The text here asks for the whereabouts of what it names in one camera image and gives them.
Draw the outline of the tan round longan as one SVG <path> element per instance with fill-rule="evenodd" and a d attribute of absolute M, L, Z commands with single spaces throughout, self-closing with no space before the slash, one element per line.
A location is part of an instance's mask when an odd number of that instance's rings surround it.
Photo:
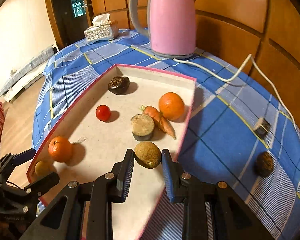
<path fill-rule="evenodd" d="M 51 169 L 47 162 L 39 161 L 34 167 L 34 172 L 38 178 L 43 178 L 51 172 Z"/>
<path fill-rule="evenodd" d="M 158 146 L 150 141 L 138 143 L 134 148 L 134 157 L 139 165 L 156 168 L 161 163 L 161 152 Z"/>

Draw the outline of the pink electric kettle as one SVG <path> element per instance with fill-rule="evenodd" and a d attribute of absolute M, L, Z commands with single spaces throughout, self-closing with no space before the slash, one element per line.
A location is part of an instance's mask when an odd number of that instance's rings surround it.
<path fill-rule="evenodd" d="M 148 0 L 147 29 L 138 18 L 138 1 L 129 0 L 135 29 L 147 36 L 153 53 L 170 59 L 186 59 L 196 49 L 196 0 Z"/>

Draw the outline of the blue plaid tablecloth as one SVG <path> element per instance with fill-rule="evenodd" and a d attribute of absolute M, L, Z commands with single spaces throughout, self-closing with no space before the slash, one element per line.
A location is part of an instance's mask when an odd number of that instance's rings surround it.
<path fill-rule="evenodd" d="M 39 148 L 60 116 L 103 72 L 116 63 L 152 67 L 196 78 L 194 116 L 179 155 L 183 168 L 203 181 L 224 180 L 243 198 L 276 239 L 300 230 L 300 130 L 283 106 L 259 83 L 235 72 L 227 62 L 197 49 L 185 63 L 150 51 L 149 40 L 124 29 L 113 41 L 77 41 L 51 57 L 34 114 L 32 144 Z M 263 117 L 271 129 L 264 139 L 254 132 Z M 271 154 L 274 169 L 258 176 L 254 163 Z"/>

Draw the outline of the dark brown mangosteen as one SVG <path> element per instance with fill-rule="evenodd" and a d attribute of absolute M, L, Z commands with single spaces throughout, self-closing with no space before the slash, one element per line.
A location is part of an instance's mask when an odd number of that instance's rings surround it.
<path fill-rule="evenodd" d="M 274 169 L 274 161 L 270 153 L 260 153 L 254 163 L 254 171 L 258 176 L 268 177 Z"/>
<path fill-rule="evenodd" d="M 130 85 L 130 80 L 126 76 L 116 76 L 108 83 L 108 90 L 116 95 L 125 94 Z"/>

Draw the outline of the pink rimmed white tray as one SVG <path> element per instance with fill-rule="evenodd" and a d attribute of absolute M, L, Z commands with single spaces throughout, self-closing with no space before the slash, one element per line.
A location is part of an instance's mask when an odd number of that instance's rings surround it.
<path fill-rule="evenodd" d="M 116 76 L 129 78 L 125 94 L 108 90 L 109 81 Z M 26 173 L 29 181 L 37 179 L 34 167 L 39 161 L 47 162 L 60 177 L 59 183 L 41 197 L 42 202 L 50 204 L 70 181 L 88 183 L 110 172 L 115 163 L 124 159 L 126 150 L 134 149 L 138 143 L 132 135 L 131 118 L 141 113 L 141 105 L 157 107 L 161 96 L 168 92 L 178 94 L 185 104 L 181 118 L 172 123 L 176 140 L 155 130 L 152 142 L 177 156 L 189 123 L 195 88 L 196 79 L 180 73 L 124 64 L 110 67 L 61 115 L 34 156 Z M 106 122 L 96 117 L 99 105 L 111 110 Z M 65 163 L 54 161 L 48 153 L 55 137 L 65 137 L 72 144 L 72 157 Z"/>

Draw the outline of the red cherry tomato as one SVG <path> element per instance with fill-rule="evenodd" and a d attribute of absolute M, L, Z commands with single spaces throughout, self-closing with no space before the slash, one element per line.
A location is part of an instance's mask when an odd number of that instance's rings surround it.
<path fill-rule="evenodd" d="M 111 110 L 106 105 L 99 105 L 96 109 L 96 117 L 98 120 L 106 122 L 111 116 Z"/>

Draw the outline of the white low bench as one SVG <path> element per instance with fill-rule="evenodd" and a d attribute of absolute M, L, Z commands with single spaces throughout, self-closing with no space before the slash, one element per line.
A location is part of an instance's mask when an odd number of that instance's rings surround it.
<path fill-rule="evenodd" d="M 33 81 L 36 81 L 37 78 L 42 76 L 44 64 L 58 51 L 57 44 L 54 43 L 49 45 L 37 56 L 34 56 L 25 66 L 18 70 L 14 70 L 0 89 L 0 97 L 3 96 L 7 102 L 10 102 L 19 91 L 29 87 Z"/>

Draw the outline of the small orange carrot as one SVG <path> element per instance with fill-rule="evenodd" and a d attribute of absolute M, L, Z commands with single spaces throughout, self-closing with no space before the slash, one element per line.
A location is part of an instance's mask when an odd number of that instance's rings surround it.
<path fill-rule="evenodd" d="M 172 127 L 170 122 L 163 117 L 163 114 L 160 111 L 158 111 L 155 107 L 145 107 L 144 105 L 141 105 L 139 109 L 143 114 L 146 114 L 153 119 L 155 126 L 157 126 L 159 130 L 163 131 L 164 133 L 171 136 L 174 140 L 176 140 L 174 128 Z"/>

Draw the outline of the orange mandarin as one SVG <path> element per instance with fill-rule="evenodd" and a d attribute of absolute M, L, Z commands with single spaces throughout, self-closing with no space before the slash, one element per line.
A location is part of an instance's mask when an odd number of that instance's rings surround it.
<path fill-rule="evenodd" d="M 183 115 L 185 105 L 178 94 L 168 92 L 159 99 L 159 110 L 165 119 L 174 121 Z"/>
<path fill-rule="evenodd" d="M 54 161 L 65 163 L 72 157 L 72 144 L 65 137 L 55 137 L 49 143 L 48 153 Z"/>

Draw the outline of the white embossed tissue box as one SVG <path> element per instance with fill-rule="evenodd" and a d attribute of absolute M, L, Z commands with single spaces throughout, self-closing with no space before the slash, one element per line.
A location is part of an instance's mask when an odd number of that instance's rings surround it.
<path fill-rule="evenodd" d="M 88 44 L 97 41 L 110 41 L 115 39 L 118 34 L 117 21 L 111 21 L 109 13 L 95 16 L 92 20 L 92 26 L 84 31 Z"/>

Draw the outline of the dark wooden door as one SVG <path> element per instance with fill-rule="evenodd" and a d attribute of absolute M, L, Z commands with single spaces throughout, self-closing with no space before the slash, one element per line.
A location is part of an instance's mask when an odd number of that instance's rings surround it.
<path fill-rule="evenodd" d="M 88 18 L 84 0 L 52 0 L 52 8 L 65 47 L 85 38 Z"/>

